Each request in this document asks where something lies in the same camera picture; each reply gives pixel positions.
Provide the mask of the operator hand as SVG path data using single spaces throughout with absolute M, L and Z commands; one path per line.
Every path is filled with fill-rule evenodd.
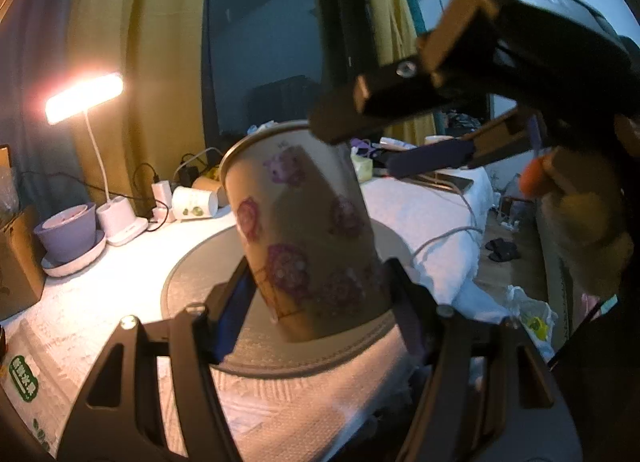
M 639 235 L 627 210 L 639 199 L 622 193 L 604 156 L 556 147 L 532 159 L 520 190 L 541 200 L 542 214 L 574 282 L 601 300 L 639 296 Z

